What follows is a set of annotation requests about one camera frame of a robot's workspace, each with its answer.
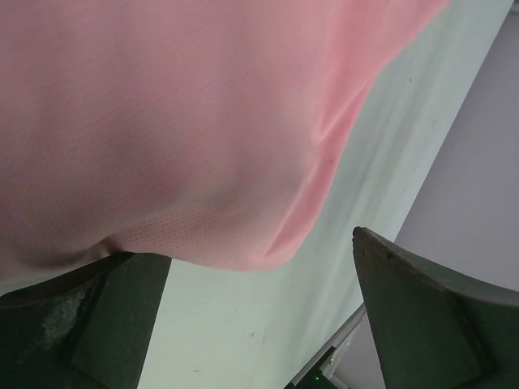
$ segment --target wall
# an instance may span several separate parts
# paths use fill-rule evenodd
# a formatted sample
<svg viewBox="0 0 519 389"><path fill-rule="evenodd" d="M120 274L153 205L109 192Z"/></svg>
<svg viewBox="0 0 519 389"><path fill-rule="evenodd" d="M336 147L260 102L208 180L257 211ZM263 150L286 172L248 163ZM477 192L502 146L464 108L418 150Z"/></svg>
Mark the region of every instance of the wall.
<svg viewBox="0 0 519 389"><path fill-rule="evenodd" d="M466 97L397 244L519 290L519 16L510 15ZM340 373L384 388L367 321Z"/></svg>

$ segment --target pink shirt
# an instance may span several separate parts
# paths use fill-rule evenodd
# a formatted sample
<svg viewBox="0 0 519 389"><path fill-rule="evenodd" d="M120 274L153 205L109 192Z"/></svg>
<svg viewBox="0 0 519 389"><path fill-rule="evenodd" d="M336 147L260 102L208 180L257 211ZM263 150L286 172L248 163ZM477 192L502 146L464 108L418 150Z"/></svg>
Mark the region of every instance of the pink shirt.
<svg viewBox="0 0 519 389"><path fill-rule="evenodd" d="M446 2L0 2L0 280L105 250L282 265Z"/></svg>

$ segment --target pink fabric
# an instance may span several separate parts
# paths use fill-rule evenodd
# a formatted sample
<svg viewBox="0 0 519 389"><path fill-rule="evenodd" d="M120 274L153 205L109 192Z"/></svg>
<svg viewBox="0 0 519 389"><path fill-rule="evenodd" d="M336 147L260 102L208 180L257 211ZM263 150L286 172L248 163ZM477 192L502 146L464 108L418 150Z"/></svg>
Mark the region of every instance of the pink fabric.
<svg viewBox="0 0 519 389"><path fill-rule="evenodd" d="M446 2L1 2L0 279L103 250L283 264Z"/></svg>

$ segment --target dark object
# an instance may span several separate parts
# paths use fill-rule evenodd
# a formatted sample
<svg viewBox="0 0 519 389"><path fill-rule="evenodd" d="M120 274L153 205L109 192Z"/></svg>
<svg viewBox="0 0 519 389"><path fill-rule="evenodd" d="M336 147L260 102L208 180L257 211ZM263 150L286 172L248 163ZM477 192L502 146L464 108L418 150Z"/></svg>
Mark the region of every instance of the dark object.
<svg viewBox="0 0 519 389"><path fill-rule="evenodd" d="M440 266L368 229L354 259L388 389L519 387L519 293Z"/></svg>
<svg viewBox="0 0 519 389"><path fill-rule="evenodd" d="M170 261L117 254L0 297L0 388L137 388Z"/></svg>
<svg viewBox="0 0 519 389"><path fill-rule="evenodd" d="M324 377L323 371L336 356L337 348L341 348L343 342L353 333L355 328L357 328L365 314L366 308L364 304L361 304L292 379L285 389L335 389L335 385Z"/></svg>
<svg viewBox="0 0 519 389"><path fill-rule="evenodd" d="M336 351L331 347L318 361L312 366L308 373L302 377L297 384L289 383L285 389L337 389L335 385L328 381L322 374L322 366Z"/></svg>

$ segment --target white wall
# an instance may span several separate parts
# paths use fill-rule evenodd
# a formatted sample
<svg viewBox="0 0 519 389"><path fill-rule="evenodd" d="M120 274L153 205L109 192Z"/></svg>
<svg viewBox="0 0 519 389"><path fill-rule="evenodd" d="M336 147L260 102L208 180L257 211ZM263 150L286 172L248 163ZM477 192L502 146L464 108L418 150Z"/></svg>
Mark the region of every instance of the white wall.
<svg viewBox="0 0 519 389"><path fill-rule="evenodd" d="M518 242L519 16L510 15L397 244L467 275L519 290ZM384 388L367 322L339 369L353 389Z"/></svg>

